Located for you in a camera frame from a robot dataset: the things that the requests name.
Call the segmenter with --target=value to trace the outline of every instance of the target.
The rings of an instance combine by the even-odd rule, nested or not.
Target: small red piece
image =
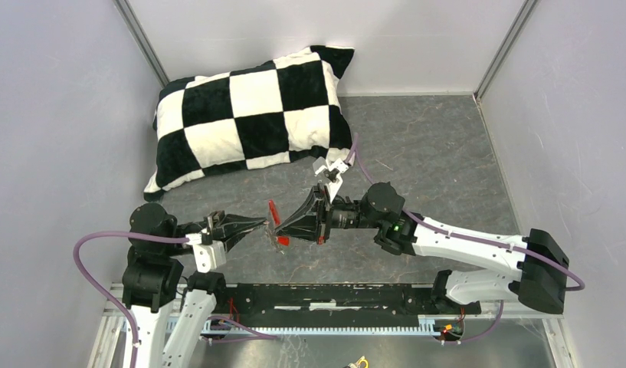
[[[281,225],[281,218],[279,217],[279,212],[277,212],[277,206],[274,204],[274,201],[270,199],[267,202],[267,205],[270,206],[270,213],[272,214],[272,219],[274,220],[274,227]],[[277,242],[281,245],[289,246],[290,238],[287,236],[277,236]]]

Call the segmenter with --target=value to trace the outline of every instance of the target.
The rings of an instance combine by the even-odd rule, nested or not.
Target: red object
[[[274,204],[274,201],[270,199],[267,203],[270,206],[270,213],[272,214],[272,219],[274,220],[274,227],[276,228],[278,225],[281,225],[281,218],[279,217],[279,212],[277,212],[277,206]],[[277,236],[277,242],[281,245],[289,246],[290,238],[287,236]]]
[[[233,320],[233,315],[234,312],[236,313],[236,322],[240,323],[241,322],[241,314],[238,313],[238,309],[236,309],[236,307],[234,306],[234,298],[230,297],[229,298],[229,319]]]

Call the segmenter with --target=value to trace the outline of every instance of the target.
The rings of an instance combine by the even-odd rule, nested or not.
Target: wire
[[[139,240],[146,240],[148,242],[158,242],[158,243],[166,243],[166,244],[175,244],[175,243],[186,243],[188,242],[188,238],[164,238],[162,236],[154,236],[147,234],[139,234],[135,232],[94,232],[93,234],[85,235],[81,238],[76,245],[74,246],[74,262],[76,267],[81,274],[89,281],[92,286],[96,288],[104,297],[107,298],[108,301],[114,303],[114,305],[123,313],[123,315],[128,320],[128,326],[130,332],[132,333],[132,354],[130,354],[130,367],[135,368],[136,366],[136,355],[137,348],[140,344],[139,342],[139,331],[136,325],[136,321],[134,320],[134,316],[130,313],[129,310],[118,300],[116,299],[103,285],[99,284],[95,278],[91,275],[91,273],[85,268],[82,260],[80,259],[80,248],[82,248],[83,244],[88,242],[89,240],[96,238],[132,238]]]
[[[351,150],[349,151],[349,155],[351,153],[354,153],[354,156],[356,157],[356,162],[358,163],[358,166],[360,167],[360,170],[362,171],[362,174],[365,176],[365,178],[367,178],[367,180],[371,183],[371,184],[375,184],[375,180],[372,178],[371,175],[369,175],[369,172],[367,171],[367,169],[365,168],[364,164],[362,163],[362,160],[360,159],[360,154],[358,151],[358,133],[356,133],[353,137],[353,144],[351,146]],[[349,160],[351,157],[347,156],[347,159],[345,160],[345,163],[349,164]],[[534,251],[530,251],[529,249],[525,249],[525,248],[521,248],[521,247],[512,247],[511,245],[508,245],[507,243],[502,243],[501,241],[494,241],[494,240],[489,240],[489,239],[484,239],[484,238],[478,238],[476,236],[471,236],[471,235],[464,235],[464,234],[458,234],[456,232],[452,232],[449,233],[448,230],[443,229],[443,228],[438,228],[436,226],[430,225],[427,222],[421,220],[420,218],[416,217],[412,212],[409,212],[407,209],[403,209],[403,212],[410,217],[410,219],[414,220],[417,224],[428,228],[434,232],[437,232],[439,234],[442,235],[448,235],[450,234],[451,237],[454,238],[458,238],[458,239],[463,239],[463,240],[468,240],[469,242],[476,242],[476,243],[480,243],[480,244],[484,244],[484,245],[491,245],[493,247],[498,247],[498,248],[502,248],[502,249],[506,249],[508,251],[518,251],[520,253],[523,253],[524,255],[528,255],[532,258],[538,259],[539,261],[542,261],[552,267],[554,267],[557,271],[565,274],[567,277],[571,278],[572,280],[574,280],[578,285],[577,286],[570,286],[570,287],[566,287],[565,291],[581,291],[585,288],[585,283],[583,282],[583,280],[577,276],[574,272],[570,271],[569,269],[561,266],[560,264],[554,262],[553,260],[547,258],[544,255],[541,255],[539,253],[536,253]]]
[[[179,278],[185,279],[186,283],[188,283],[188,278],[184,276],[180,276]],[[186,293],[188,293],[188,287],[184,287],[181,293],[179,291],[176,291],[176,293],[182,296],[182,301],[179,302],[179,313],[181,313],[182,309],[184,309],[184,300],[186,300]]]
[[[234,298],[230,297],[229,298],[229,318],[233,319],[234,312],[236,313],[236,319],[235,319],[236,322],[240,323],[241,314],[238,313],[238,309],[236,309],[236,306],[234,305]]]
[[[365,178],[367,179],[367,181],[369,181],[371,184],[375,184],[375,180],[371,177],[371,175],[369,175],[369,172],[367,171],[367,169],[365,168],[364,164],[362,163],[362,160],[360,159],[360,154],[358,151],[358,133],[355,133],[353,136],[353,144],[351,145],[351,150],[349,151],[349,155],[346,157],[345,159],[345,163],[346,164],[350,164],[350,160],[352,158],[351,155],[355,156],[355,161],[358,163],[358,166],[360,167],[360,170],[362,171],[362,174],[365,176]],[[413,213],[409,212],[407,209],[403,209],[403,212],[410,217],[410,219],[414,220],[417,224],[425,227],[425,228],[429,228],[432,231],[435,231],[439,234],[442,235],[448,235],[448,231],[442,228],[438,228],[436,226],[430,225],[427,222],[421,220],[420,218],[416,217]],[[523,253],[524,255],[528,255],[530,257],[533,257],[535,259],[538,259],[539,261],[542,261],[552,267],[554,267],[556,270],[558,270],[559,272],[565,274],[566,276],[568,276],[569,278],[571,278],[572,280],[574,280],[578,285],[577,286],[571,286],[571,287],[566,287],[565,291],[580,291],[583,290],[585,288],[585,283],[583,282],[583,280],[577,276],[576,274],[574,274],[572,271],[570,271],[569,269],[561,266],[560,264],[554,262],[553,260],[545,257],[544,255],[540,255],[534,251],[530,251],[529,249],[525,249],[525,248],[520,248],[520,247],[512,247],[511,245],[508,245],[506,243],[502,243],[501,241],[494,241],[494,240],[489,240],[489,239],[483,239],[483,238],[478,238],[475,236],[470,236],[470,235],[464,235],[464,234],[458,234],[458,233],[451,233],[452,237],[455,238],[459,238],[459,239],[463,239],[463,240],[468,240],[470,242],[477,242],[480,244],[484,244],[484,245],[491,245],[493,247],[498,247],[498,248],[503,248],[509,251],[518,251],[520,253]],[[469,337],[465,340],[459,340],[459,341],[444,341],[442,343],[447,343],[449,345],[458,345],[460,343],[466,343],[469,341],[475,341],[475,340],[479,340],[482,337],[485,337],[486,335],[490,334],[491,331],[495,330],[497,328],[498,323],[500,322],[500,319],[502,318],[502,313],[503,313],[503,309],[504,309],[504,301],[500,301],[500,310],[498,311],[497,315],[496,315],[496,319],[493,321],[493,324],[491,324],[491,326],[484,331],[483,333],[480,333],[479,335],[473,336],[473,337]]]
[[[275,340],[275,339],[277,339],[276,335],[268,335],[267,333],[261,333],[261,332],[258,332],[256,330],[252,330],[251,328],[243,326],[242,324],[239,324],[238,322],[236,322],[235,320],[232,320],[231,318],[227,318],[227,317],[223,317],[223,316],[210,316],[209,318],[207,318],[207,320],[223,320],[224,322],[226,322],[228,324],[232,324],[232,325],[240,328],[241,330],[245,330],[245,331],[249,332],[250,334],[254,335],[254,337],[243,337],[241,339],[235,339],[235,340],[212,340],[212,339],[209,339],[209,343],[239,343],[241,341],[250,341],[250,340]]]
[[[473,337],[469,337],[467,339],[461,339],[459,341],[445,341],[444,340],[444,341],[441,341],[441,345],[445,345],[445,344],[447,344],[447,345],[460,345],[462,343],[473,342],[473,341],[481,339],[482,337],[488,336],[500,324],[500,320],[502,319],[502,312],[503,311],[504,311],[504,301],[500,301],[500,309],[497,311],[497,315],[496,315],[495,320],[493,320],[493,323],[483,333],[480,333],[479,335],[475,335]]]

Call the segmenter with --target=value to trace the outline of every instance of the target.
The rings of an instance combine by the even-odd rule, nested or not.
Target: pillow
[[[353,52],[310,46],[258,67],[170,82],[159,93],[157,170],[144,199],[205,176],[346,158],[352,139],[336,88]]]

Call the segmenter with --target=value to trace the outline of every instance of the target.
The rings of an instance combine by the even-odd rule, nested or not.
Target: cable
[[[450,334],[451,336],[454,336],[454,337],[456,337],[458,339],[461,339],[464,336],[464,334],[466,333],[466,322],[464,321],[464,318],[466,318],[466,314],[464,312],[464,308],[462,307],[461,308],[461,314],[460,314],[459,318],[457,319],[457,324],[459,326],[461,326],[461,334],[454,333],[451,330],[446,330],[446,332],[448,334]]]
[[[182,289],[182,293],[180,294],[182,296],[182,300],[179,302],[179,313],[182,312],[182,309],[184,309],[184,303],[186,301],[186,294],[188,293],[188,278],[186,278],[185,276],[180,276],[180,279],[185,279],[186,280],[186,284],[187,286],[185,286]]]
[[[354,153],[354,156],[356,157],[355,161],[358,163],[358,166],[360,167],[360,170],[362,171],[362,174],[365,176],[365,178],[371,183],[371,184],[375,184],[375,180],[372,178],[371,175],[369,175],[369,172],[367,171],[367,169],[365,168],[364,164],[362,163],[362,160],[360,159],[360,154],[358,151],[358,133],[356,133],[353,136],[353,144],[351,145],[351,150],[349,151],[349,155],[351,155],[351,153]],[[347,156],[345,163],[349,164],[351,157]],[[420,218],[416,217],[412,212],[409,212],[407,209],[403,209],[403,212],[410,217],[410,219],[414,220],[417,224],[428,228],[434,232],[437,232],[439,234],[442,235],[448,235],[449,232],[448,230],[445,230],[443,228],[438,228],[436,226],[430,225],[427,222],[421,220]],[[554,267],[556,270],[558,270],[559,272],[563,273],[564,275],[566,275],[567,277],[571,278],[572,280],[574,280],[578,285],[577,286],[570,286],[570,287],[566,287],[565,291],[580,291],[583,290],[585,288],[585,283],[583,282],[583,280],[577,276],[574,272],[570,271],[569,269],[561,266],[560,264],[554,262],[553,260],[547,258],[544,255],[541,255],[539,253],[536,253],[534,251],[530,251],[529,249],[525,249],[525,248],[521,248],[521,247],[512,247],[511,245],[508,245],[506,243],[502,243],[501,241],[494,241],[494,240],[489,240],[489,239],[483,239],[483,238],[478,238],[475,236],[471,236],[471,235],[464,235],[464,234],[459,234],[456,232],[452,232],[450,233],[451,237],[454,238],[458,238],[458,239],[463,239],[463,240],[467,240],[469,242],[476,242],[476,243],[480,243],[480,244],[484,244],[484,245],[491,245],[493,247],[498,247],[498,248],[502,248],[502,249],[506,249],[509,251],[518,251],[520,253],[523,253],[524,255],[528,255],[530,257],[533,257],[535,259],[538,259],[539,261],[542,261],[552,267]]]
[[[500,309],[497,311],[496,319],[493,320],[493,323],[489,326],[489,328],[487,328],[486,331],[484,331],[483,333],[480,333],[479,335],[475,335],[475,336],[469,337],[467,339],[461,339],[459,341],[446,341],[446,340],[443,340],[443,341],[441,341],[441,345],[461,345],[462,343],[470,343],[470,342],[473,342],[473,341],[477,341],[477,340],[481,339],[482,337],[485,337],[485,336],[489,335],[500,324],[500,320],[502,319],[502,312],[503,311],[504,311],[504,301],[500,301]]]
[[[239,324],[238,322],[236,322],[235,320],[232,320],[231,318],[226,318],[223,316],[210,316],[209,318],[207,318],[207,320],[223,320],[224,322],[228,324],[232,324],[240,328],[241,330],[245,330],[249,332],[250,334],[255,335],[254,337],[243,337],[241,339],[236,339],[236,340],[211,340],[210,339],[209,343],[238,343],[241,341],[250,341],[250,340],[275,340],[277,339],[276,335],[268,335],[266,333],[261,333],[256,330],[252,330],[251,328],[243,326],[242,324]]]
[[[166,244],[175,244],[175,243],[186,243],[188,242],[188,238],[164,238],[162,236],[154,236],[154,235],[146,235],[139,234],[135,232],[94,232],[93,234],[85,235],[81,240],[79,240],[74,246],[74,262],[76,263],[76,267],[81,274],[87,279],[87,281],[92,284],[103,296],[107,298],[108,301],[111,301],[119,308],[119,311],[126,316],[128,320],[128,326],[130,328],[130,332],[132,332],[132,354],[130,355],[130,368],[135,368],[136,366],[136,354],[137,348],[139,347],[139,331],[136,325],[136,321],[134,320],[134,316],[132,313],[127,310],[127,308],[121,304],[121,302],[116,299],[103,285],[99,284],[95,278],[90,274],[90,272],[85,268],[85,265],[80,259],[80,248],[88,242],[89,240],[95,238],[107,238],[107,237],[115,237],[115,238],[132,238],[139,240],[146,240],[148,242],[158,242],[158,243],[166,243]]]

